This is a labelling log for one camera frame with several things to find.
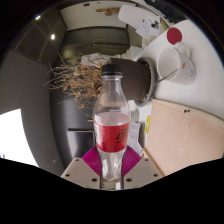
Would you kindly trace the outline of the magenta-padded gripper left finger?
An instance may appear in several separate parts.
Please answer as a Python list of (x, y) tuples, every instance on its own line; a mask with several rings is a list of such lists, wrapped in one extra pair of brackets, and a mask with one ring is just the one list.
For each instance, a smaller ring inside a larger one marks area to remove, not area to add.
[(91, 148), (82, 158), (75, 157), (61, 177), (84, 188), (101, 189), (102, 165), (97, 148)]

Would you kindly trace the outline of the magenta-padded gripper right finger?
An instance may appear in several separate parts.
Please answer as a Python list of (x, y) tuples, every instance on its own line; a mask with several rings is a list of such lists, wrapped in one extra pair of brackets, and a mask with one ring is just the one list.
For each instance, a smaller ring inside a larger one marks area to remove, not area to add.
[(130, 146), (126, 148), (120, 178), (122, 189), (140, 188), (161, 177), (161, 172), (150, 158), (142, 158)]

